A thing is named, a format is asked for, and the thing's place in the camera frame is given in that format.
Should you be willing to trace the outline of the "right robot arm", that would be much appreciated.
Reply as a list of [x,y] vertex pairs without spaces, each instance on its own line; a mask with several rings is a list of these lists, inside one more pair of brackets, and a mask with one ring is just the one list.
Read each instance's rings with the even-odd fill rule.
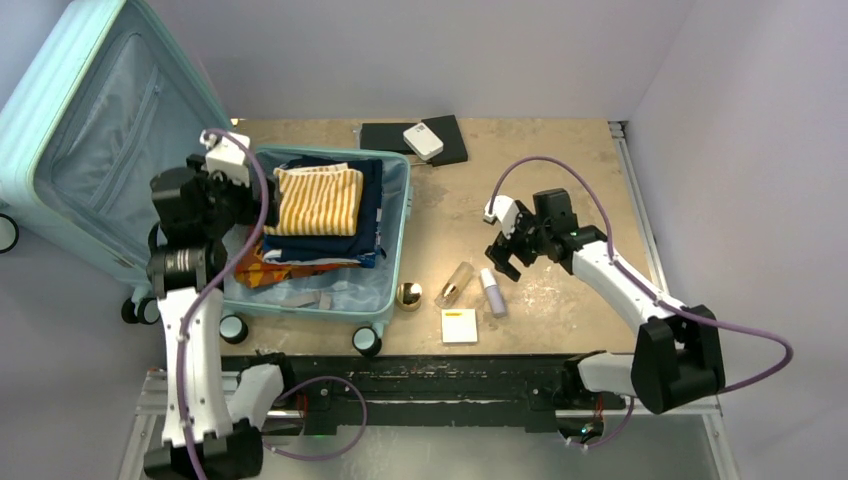
[[542,191],[534,207],[505,195],[490,199],[483,219],[499,224],[486,257],[512,281],[521,274],[513,259],[530,266],[545,257],[591,287],[636,336],[630,354],[593,351],[564,364],[560,391],[576,407],[600,392],[638,399],[654,414],[717,394],[726,385],[713,313],[662,293],[612,248],[594,225],[582,226],[563,189]]

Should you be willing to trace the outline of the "yellow striped garment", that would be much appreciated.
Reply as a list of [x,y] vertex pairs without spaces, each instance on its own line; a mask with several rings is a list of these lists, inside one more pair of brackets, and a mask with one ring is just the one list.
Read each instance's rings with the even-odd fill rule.
[[278,220],[264,233],[276,236],[342,236],[357,231],[364,175],[347,164],[277,168]]

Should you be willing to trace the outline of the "orange camouflage garment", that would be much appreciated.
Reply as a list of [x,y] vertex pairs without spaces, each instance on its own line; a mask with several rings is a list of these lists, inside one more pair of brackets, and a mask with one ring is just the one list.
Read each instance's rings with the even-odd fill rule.
[[357,263],[331,263],[326,265],[291,266],[265,263],[262,260],[262,242],[257,240],[252,250],[236,266],[233,278],[249,289],[268,287],[286,280],[323,275],[339,269],[360,268]]

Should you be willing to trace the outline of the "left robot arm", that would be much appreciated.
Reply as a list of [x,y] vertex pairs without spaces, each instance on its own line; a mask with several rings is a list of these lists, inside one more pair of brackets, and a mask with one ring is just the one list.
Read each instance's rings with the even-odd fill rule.
[[246,170],[178,167],[150,182],[159,215],[147,274],[165,328],[167,410],[150,479],[246,479],[262,470],[261,429],[270,408],[297,399],[285,360],[260,358],[242,370],[232,397],[223,389],[219,326],[223,280],[232,270],[222,239],[237,224],[260,226],[267,183],[258,192]]

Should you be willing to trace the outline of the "blue white patterned garment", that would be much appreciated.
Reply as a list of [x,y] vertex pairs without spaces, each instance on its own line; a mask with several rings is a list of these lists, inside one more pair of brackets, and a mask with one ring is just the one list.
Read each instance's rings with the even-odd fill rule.
[[275,236],[264,235],[259,242],[261,260],[267,264],[318,266],[359,265],[373,268],[379,255],[380,207],[367,210],[353,236]]

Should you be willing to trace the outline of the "lavender cosmetic tube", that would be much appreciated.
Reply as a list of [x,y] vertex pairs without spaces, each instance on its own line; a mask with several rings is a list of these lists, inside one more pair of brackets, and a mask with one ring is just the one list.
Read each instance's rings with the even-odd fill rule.
[[493,316],[495,318],[505,317],[508,314],[507,305],[495,275],[489,268],[482,268],[479,276],[482,290],[487,298]]

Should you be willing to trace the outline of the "navy blue garment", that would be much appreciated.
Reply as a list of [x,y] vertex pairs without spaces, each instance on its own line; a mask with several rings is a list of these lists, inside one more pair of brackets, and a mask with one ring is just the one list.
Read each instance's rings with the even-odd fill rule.
[[[282,167],[282,169],[317,167],[342,163],[344,162],[306,156],[287,163],[284,167]],[[358,213],[358,230],[360,220],[365,216],[365,212],[367,210],[377,207],[381,208],[383,164],[380,160],[360,160],[352,163],[347,162],[345,164],[353,169],[361,171],[364,175],[364,188],[360,203],[360,210]]]

